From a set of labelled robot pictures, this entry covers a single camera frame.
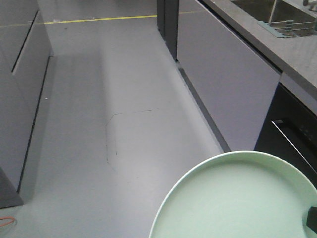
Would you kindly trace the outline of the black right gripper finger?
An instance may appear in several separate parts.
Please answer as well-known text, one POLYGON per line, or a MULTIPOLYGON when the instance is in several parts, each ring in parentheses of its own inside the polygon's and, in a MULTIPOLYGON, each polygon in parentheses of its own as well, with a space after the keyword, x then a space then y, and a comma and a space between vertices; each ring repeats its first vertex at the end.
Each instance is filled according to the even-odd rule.
POLYGON ((317 233, 317 207, 312 206, 308 210, 306 225, 313 232, 317 233))

